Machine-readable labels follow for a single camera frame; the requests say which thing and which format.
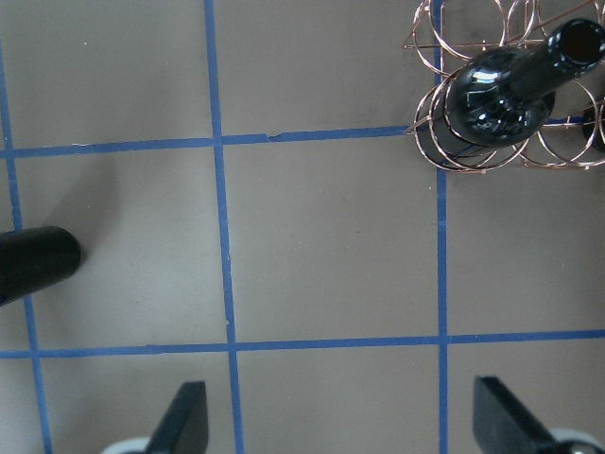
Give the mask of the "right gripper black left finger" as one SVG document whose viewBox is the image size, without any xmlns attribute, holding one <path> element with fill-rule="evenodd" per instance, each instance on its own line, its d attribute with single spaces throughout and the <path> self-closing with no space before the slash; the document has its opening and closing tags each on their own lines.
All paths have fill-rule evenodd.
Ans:
<svg viewBox="0 0 605 454">
<path fill-rule="evenodd" d="M 203 381 L 184 382 L 150 437 L 135 437 L 106 446 L 102 453 L 206 453 L 209 421 Z"/>
</svg>

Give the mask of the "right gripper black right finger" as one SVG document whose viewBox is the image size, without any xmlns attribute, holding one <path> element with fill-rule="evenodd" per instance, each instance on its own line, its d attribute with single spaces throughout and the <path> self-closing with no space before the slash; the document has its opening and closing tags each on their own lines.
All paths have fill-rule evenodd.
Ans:
<svg viewBox="0 0 605 454">
<path fill-rule="evenodd" d="M 496 376 L 477 376 L 473 434 L 483 453 L 602 453 L 604 444 L 571 428 L 547 428 Z"/>
</svg>

